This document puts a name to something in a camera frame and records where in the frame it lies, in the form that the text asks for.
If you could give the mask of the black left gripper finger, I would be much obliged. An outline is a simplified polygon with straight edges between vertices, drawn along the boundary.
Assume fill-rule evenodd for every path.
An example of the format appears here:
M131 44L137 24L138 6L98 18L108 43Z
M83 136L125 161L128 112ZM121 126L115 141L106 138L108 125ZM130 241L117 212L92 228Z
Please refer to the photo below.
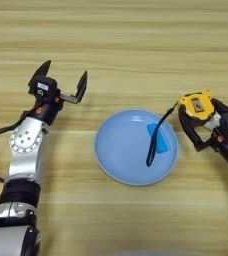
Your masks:
M87 89L87 72L84 72L84 74L81 76L78 85L77 85L77 92L75 95L60 95L60 98L63 101L73 103L73 104L79 104L84 96L84 93Z
M49 67L51 65L51 61L48 60L46 62L44 62L32 75L30 81L29 81L29 85L32 84L33 80L38 76L38 75L42 75L45 76L48 73Z

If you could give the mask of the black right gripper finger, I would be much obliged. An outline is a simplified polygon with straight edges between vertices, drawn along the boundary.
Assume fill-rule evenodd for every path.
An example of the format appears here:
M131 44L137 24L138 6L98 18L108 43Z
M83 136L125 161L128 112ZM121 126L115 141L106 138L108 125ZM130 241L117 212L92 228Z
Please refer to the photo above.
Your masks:
M220 114L223 115L228 113L228 106L219 101L218 99L213 99L213 105L215 110Z
M178 117L185 134L188 136L198 152L208 147L212 147L213 149L216 148L213 135L210 135L210 138L208 140L203 141L198 133L195 131L196 127L205 125L212 118L212 116L209 116L206 120L200 120L195 117L190 117L184 111L179 111Z

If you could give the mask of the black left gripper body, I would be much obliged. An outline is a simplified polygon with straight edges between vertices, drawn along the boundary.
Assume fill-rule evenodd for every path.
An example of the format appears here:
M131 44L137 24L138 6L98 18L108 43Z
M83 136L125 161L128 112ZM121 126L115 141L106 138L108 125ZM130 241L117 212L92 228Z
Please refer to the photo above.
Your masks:
M63 107L63 100L59 94L53 97L37 96L34 107L27 116L40 120L47 125L52 125L58 112Z

